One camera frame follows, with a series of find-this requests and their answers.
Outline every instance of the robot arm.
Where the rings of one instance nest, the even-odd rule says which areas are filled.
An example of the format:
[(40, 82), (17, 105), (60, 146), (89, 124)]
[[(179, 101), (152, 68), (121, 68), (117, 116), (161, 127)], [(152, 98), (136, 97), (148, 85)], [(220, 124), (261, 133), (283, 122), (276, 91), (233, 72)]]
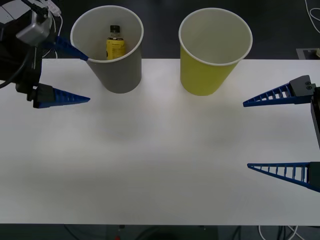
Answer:
[(83, 60), (88, 57), (55, 35), (52, 15), (45, 0), (22, 0), (30, 10), (18, 19), (0, 25), (0, 89), (15, 83), (19, 93), (33, 101), (34, 108), (85, 103), (88, 97), (61, 91), (39, 83), (43, 46), (63, 50)]

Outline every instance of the black cable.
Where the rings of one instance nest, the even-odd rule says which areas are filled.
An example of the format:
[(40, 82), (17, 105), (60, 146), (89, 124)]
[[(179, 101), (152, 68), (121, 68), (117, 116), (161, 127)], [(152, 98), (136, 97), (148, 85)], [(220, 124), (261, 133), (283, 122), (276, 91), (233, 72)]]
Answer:
[(286, 233), (286, 227), (287, 226), (283, 226), (283, 240), (286, 240), (286, 235), (287, 235), (287, 233)]
[(10, 83), (12, 83), (14, 81), (14, 79), (21, 73), (21, 71), (24, 69), (24, 67), (27, 65), (27, 61), (29, 60), (29, 57), (31, 55), (32, 52), (32, 47), (29, 48), (28, 52), (26, 53), (23, 62), (21, 63), (20, 67), (17, 69), (17, 71), (15, 71), (14, 74), (12, 74), (11, 77), (9, 77), (9, 79), (5, 80), (3, 83), (0, 84), (0, 89), (6, 87), (7, 85), (9, 85)]
[(276, 237), (276, 240), (280, 240), (280, 237), (282, 235), (282, 230), (283, 230), (284, 226), (279, 226), (279, 230), (278, 230), (278, 236)]
[(67, 230), (67, 232), (76, 240), (80, 240), (76, 235), (74, 235), (69, 228), (67, 228), (67, 226), (65, 224), (63, 224), (65, 230)]
[(235, 239), (235, 237), (237, 236), (237, 233), (239, 233), (238, 234), (238, 238), (239, 238), (239, 240), (241, 239), (241, 226), (238, 226), (236, 229), (235, 229), (235, 231), (234, 231), (234, 233), (233, 233), (233, 235), (232, 235), (232, 240), (234, 240)]

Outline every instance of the white table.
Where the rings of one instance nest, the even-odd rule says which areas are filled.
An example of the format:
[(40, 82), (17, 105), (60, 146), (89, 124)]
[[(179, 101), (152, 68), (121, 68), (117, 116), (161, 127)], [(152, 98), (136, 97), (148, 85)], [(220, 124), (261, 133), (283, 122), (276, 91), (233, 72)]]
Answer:
[(0, 91), (0, 223), (320, 225), (320, 193), (247, 168), (318, 161), (310, 105), (242, 105), (302, 75), (320, 86), (320, 61), (243, 60), (206, 97), (178, 59), (142, 61), (115, 94), (81, 60), (44, 60), (40, 82), (85, 104)]

